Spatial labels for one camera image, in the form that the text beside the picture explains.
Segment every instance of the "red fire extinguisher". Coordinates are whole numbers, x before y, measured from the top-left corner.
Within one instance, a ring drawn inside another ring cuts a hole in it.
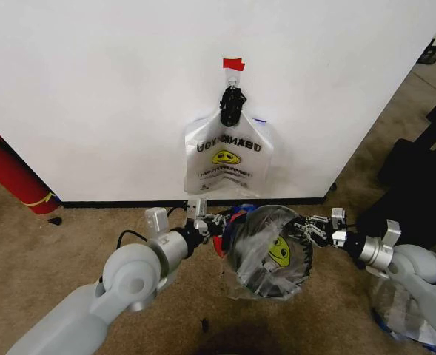
[[[36,214],[59,206],[55,195],[18,158],[0,136],[0,184]]]

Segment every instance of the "black baseboard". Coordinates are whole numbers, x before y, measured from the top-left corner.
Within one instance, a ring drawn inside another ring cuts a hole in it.
[[[264,198],[246,200],[208,200],[208,206],[237,206],[244,203],[254,205],[319,205],[325,197],[308,198]],[[165,201],[64,201],[61,202],[66,209],[111,209],[111,208],[144,208],[144,207],[182,207],[185,200]]]

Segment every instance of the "clear plastic bag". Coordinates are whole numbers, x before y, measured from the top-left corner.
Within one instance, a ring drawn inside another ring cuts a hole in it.
[[[243,196],[259,196],[273,153],[266,122],[242,112],[238,124],[227,127],[218,111],[188,125],[185,147],[189,194],[231,187]]]
[[[284,206],[250,212],[232,239],[225,265],[231,298],[288,300],[301,291],[312,263],[312,244],[288,235],[284,226],[304,219]]]
[[[417,301],[402,285],[373,277],[370,297],[375,313],[393,337],[436,347],[436,330],[423,318]]]

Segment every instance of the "yellow smiley face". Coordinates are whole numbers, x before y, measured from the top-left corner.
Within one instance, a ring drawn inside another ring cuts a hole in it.
[[[290,264],[290,247],[280,235],[271,245],[269,255],[282,268]]]
[[[213,164],[239,164],[241,159],[234,153],[227,150],[221,150],[212,157]]]

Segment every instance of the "floor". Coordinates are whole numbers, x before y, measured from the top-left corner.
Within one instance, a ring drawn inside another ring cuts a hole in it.
[[[349,222],[384,187],[376,173],[398,138],[414,139],[436,105],[436,65],[416,66],[395,93],[319,206],[301,214],[344,207]],[[0,354],[74,288],[94,282],[117,236],[144,231],[143,209],[59,209],[47,223],[0,187]],[[184,219],[175,211],[171,224]],[[135,242],[127,237],[127,243]],[[288,302],[231,300],[211,245],[185,260],[175,284],[141,313],[124,312],[97,354],[427,354],[396,342],[369,313],[369,275],[333,248],[315,250],[303,293]],[[201,320],[209,321],[203,332]]]

